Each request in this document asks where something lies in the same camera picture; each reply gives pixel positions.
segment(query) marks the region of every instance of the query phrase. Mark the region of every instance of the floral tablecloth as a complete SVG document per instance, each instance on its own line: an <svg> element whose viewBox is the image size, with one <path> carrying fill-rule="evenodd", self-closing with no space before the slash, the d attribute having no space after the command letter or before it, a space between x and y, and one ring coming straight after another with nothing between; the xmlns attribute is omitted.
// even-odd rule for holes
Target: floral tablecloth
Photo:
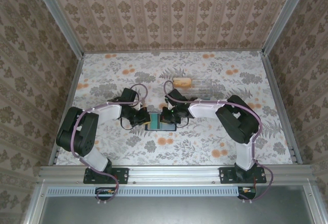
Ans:
<svg viewBox="0 0 328 224"><path fill-rule="evenodd" d="M149 111L165 105L163 83L173 77L212 79L213 97L240 96L261 117L263 132L256 141L256 158L263 164L291 164L259 52L163 52L86 54L73 106L86 109L121 94L124 87L148 87ZM138 88L141 96L145 91ZM98 125L95 146L114 165L222 165L236 159L235 142L219 120L191 119L176 132L130 131L118 120ZM79 162L60 150L57 165Z"/></svg>

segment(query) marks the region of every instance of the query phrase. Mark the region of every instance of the floral wallpaper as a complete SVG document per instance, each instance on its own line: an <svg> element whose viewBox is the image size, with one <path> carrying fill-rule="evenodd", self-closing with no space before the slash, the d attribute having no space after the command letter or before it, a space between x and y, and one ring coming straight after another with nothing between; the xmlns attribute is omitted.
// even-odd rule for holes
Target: floral wallpaper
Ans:
<svg viewBox="0 0 328 224"><path fill-rule="evenodd" d="M302 159L328 203L328 0L300 0L269 58Z"/></svg>
<svg viewBox="0 0 328 224"><path fill-rule="evenodd" d="M292 163L257 51L86 54L73 106L103 104L124 87L143 83L149 89L148 110L161 112L166 105L163 84L174 77L211 79L215 100L239 95L263 122L256 158L263 164ZM142 88L137 90L145 94ZM126 119L123 126L130 128ZM175 132L145 131L144 126L127 131L119 120L110 121L98 124L95 146L114 165L231 165L236 160L235 142L218 119L210 118L191 119ZM70 152L60 150L57 165L78 163Z"/></svg>
<svg viewBox="0 0 328 224"><path fill-rule="evenodd" d="M0 0L0 223L20 223L77 59L43 0Z"/></svg>
<svg viewBox="0 0 328 224"><path fill-rule="evenodd" d="M286 0L57 0L85 52L259 49Z"/></svg>

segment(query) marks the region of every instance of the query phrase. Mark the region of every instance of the clear plastic container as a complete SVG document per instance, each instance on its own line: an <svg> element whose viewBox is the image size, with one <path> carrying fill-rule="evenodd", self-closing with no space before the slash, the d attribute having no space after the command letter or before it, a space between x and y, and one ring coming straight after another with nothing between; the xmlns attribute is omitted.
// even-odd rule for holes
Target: clear plastic container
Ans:
<svg viewBox="0 0 328 224"><path fill-rule="evenodd" d="M173 86L186 98L209 100L213 95L211 79L173 78Z"/></svg>

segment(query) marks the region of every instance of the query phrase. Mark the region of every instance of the vent grille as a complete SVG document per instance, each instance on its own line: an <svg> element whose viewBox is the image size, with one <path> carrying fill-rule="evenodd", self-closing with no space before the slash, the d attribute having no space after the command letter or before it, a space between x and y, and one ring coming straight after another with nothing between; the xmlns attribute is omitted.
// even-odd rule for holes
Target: vent grille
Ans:
<svg viewBox="0 0 328 224"><path fill-rule="evenodd" d="M48 197L95 196L96 187L49 187ZM121 197L238 196L238 187L121 187Z"/></svg>

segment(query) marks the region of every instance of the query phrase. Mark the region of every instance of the patterned wall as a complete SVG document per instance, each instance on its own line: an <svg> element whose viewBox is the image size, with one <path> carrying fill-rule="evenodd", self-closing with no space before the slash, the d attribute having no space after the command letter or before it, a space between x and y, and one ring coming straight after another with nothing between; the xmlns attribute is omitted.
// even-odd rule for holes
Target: patterned wall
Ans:
<svg viewBox="0 0 328 224"><path fill-rule="evenodd" d="M84 51L262 48L286 0L57 0Z"/></svg>
<svg viewBox="0 0 328 224"><path fill-rule="evenodd" d="M0 0L0 223L19 223L28 207L76 63L42 0Z"/></svg>
<svg viewBox="0 0 328 224"><path fill-rule="evenodd" d="M302 158L328 203L328 0L300 0L269 57Z"/></svg>

